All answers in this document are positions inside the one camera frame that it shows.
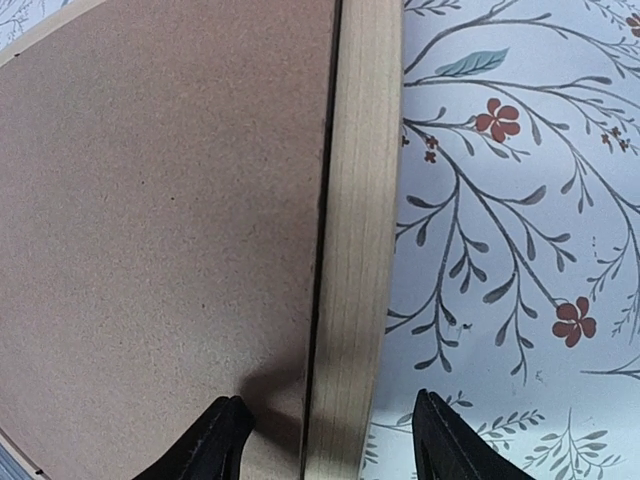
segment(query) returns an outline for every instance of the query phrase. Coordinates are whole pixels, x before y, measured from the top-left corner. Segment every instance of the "red flower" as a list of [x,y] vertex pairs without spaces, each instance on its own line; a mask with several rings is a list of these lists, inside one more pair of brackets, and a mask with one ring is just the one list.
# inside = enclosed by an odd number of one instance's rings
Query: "red flower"
[[484,132],[491,127],[491,136],[496,142],[504,142],[507,135],[517,135],[520,133],[520,124],[514,121],[505,120],[517,120],[520,116],[518,110],[510,105],[500,107],[500,100],[497,98],[491,98],[487,102],[487,109],[489,114],[482,113],[476,117],[476,128],[480,132]]
[[429,137],[427,139],[427,147],[429,147],[431,150],[433,150],[434,148],[436,148],[438,146],[438,139],[436,137]]
[[556,308],[556,316],[560,320],[553,324],[552,332],[558,338],[565,338],[564,343],[571,348],[578,343],[584,333],[587,338],[592,338],[596,334],[596,321],[587,317],[589,313],[589,300],[586,297],[579,297],[574,307],[570,303],[563,303]]
[[631,27],[631,33],[640,37],[640,15],[634,13],[631,17],[627,17],[627,25]]

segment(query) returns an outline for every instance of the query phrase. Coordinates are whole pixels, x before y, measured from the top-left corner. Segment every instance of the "floral wallpaper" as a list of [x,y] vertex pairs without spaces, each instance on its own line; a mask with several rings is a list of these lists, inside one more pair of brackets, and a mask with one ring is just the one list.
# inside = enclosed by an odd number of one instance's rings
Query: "floral wallpaper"
[[364,480],[438,392],[537,479],[637,479],[640,4],[404,0],[396,255]]
[[0,50],[70,0],[0,0]]

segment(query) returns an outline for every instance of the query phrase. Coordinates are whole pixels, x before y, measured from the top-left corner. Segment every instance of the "flower petal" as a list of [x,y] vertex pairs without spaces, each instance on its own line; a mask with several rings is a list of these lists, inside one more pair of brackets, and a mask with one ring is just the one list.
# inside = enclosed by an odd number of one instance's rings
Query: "flower petal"
[[556,322],[553,324],[551,331],[556,337],[563,338],[571,333],[573,327],[574,324],[572,323]]
[[487,115],[486,113],[482,113],[476,117],[476,128],[479,132],[484,132],[487,128],[491,126],[491,123],[495,121],[491,115]]
[[505,105],[500,110],[498,110],[498,115],[496,116],[504,120],[517,120],[520,116],[520,112],[518,112],[518,110],[511,105]]
[[490,98],[489,101],[487,102],[487,109],[489,110],[489,113],[491,115],[495,116],[496,110],[500,105],[501,105],[500,100],[498,100],[497,98]]
[[589,299],[587,297],[578,297],[576,306],[580,309],[580,318],[584,318],[589,313]]
[[584,336],[587,338],[593,338],[596,334],[596,321],[591,317],[583,318],[580,320],[580,326],[584,332]]
[[563,303],[556,308],[556,316],[560,320],[573,320],[578,321],[578,311],[576,307],[571,305],[570,303]]
[[576,346],[576,343],[578,343],[581,336],[582,330],[580,330],[580,327],[576,325],[575,328],[571,330],[571,333],[569,333],[569,336],[565,338],[564,343],[567,347],[573,348]]
[[502,126],[502,130],[507,135],[517,135],[520,133],[520,125],[516,122],[499,122]]
[[491,125],[491,136],[496,142],[502,143],[506,140],[507,136],[504,134],[504,128],[500,125],[500,122],[494,122]]

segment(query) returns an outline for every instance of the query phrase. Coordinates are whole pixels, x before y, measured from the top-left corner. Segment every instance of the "mdf board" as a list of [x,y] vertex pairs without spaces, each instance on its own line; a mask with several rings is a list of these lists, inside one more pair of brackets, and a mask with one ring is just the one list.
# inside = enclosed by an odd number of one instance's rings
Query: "mdf board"
[[233,393],[298,478],[333,9],[109,0],[0,68],[0,426],[50,478]]

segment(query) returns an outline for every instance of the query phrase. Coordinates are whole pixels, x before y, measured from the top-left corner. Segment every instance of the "wooden strip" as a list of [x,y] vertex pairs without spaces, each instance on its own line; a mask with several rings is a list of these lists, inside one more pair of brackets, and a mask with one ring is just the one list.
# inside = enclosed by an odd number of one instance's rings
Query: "wooden strip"
[[305,480],[358,478],[394,244],[402,2],[343,0],[340,24]]
[[35,45],[50,33],[78,18],[105,0],[74,0],[57,12],[52,13],[33,28],[20,35],[15,41],[0,50],[0,67],[11,59],[22,54],[27,48]]

